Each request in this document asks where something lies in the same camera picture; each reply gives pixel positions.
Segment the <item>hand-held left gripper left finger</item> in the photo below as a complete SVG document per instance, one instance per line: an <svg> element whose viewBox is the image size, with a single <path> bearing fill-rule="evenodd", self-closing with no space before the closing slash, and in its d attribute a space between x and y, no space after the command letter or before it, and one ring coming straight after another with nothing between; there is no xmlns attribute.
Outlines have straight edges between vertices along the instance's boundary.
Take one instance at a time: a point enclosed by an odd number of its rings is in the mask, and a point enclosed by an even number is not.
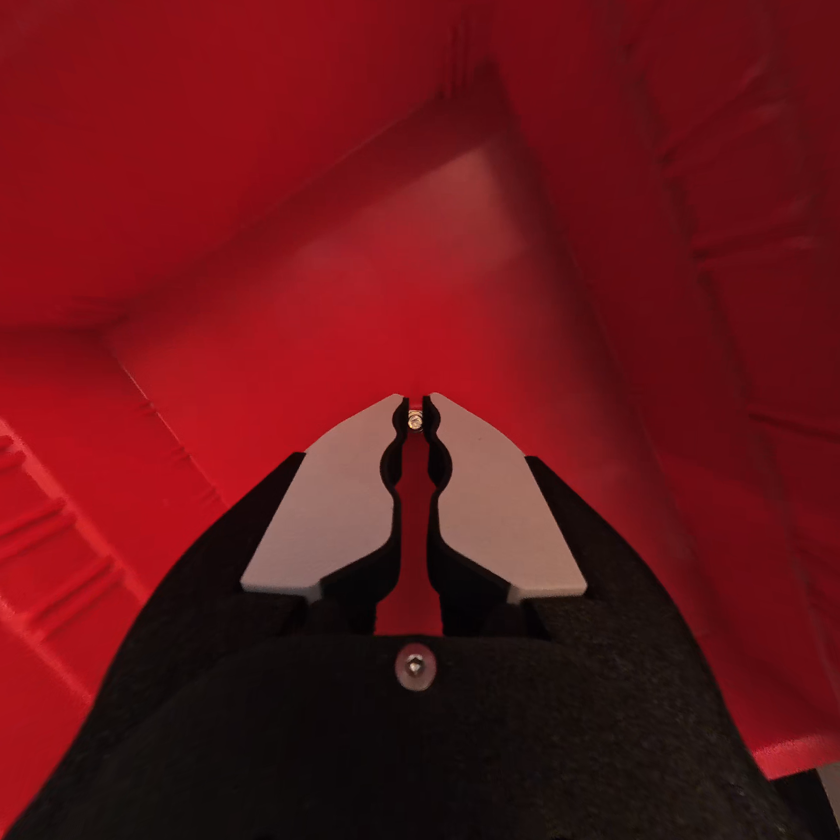
<svg viewBox="0 0 840 840"><path fill-rule="evenodd" d="M325 602L352 632L373 633L401 573L409 406L389 395L306 449L240 577L245 592Z"/></svg>

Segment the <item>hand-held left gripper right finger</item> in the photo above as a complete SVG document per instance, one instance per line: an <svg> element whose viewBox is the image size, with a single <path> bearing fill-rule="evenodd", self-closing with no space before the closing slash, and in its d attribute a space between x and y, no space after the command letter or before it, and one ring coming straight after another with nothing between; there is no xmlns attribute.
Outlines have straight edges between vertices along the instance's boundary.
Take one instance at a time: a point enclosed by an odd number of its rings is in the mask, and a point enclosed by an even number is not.
<svg viewBox="0 0 840 840"><path fill-rule="evenodd" d="M440 393L423 398L427 575L445 636L525 633L531 602L580 597L587 582L519 446Z"/></svg>

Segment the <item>red plastic bin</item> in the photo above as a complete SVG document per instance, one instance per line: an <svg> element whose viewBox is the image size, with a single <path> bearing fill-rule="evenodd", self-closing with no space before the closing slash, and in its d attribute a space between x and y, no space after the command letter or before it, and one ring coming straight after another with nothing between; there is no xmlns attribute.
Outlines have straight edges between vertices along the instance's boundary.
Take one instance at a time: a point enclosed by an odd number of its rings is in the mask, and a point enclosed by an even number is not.
<svg viewBox="0 0 840 840"><path fill-rule="evenodd" d="M587 582L239 582L440 393ZM2 2L2 838L838 838L838 2Z"/></svg>

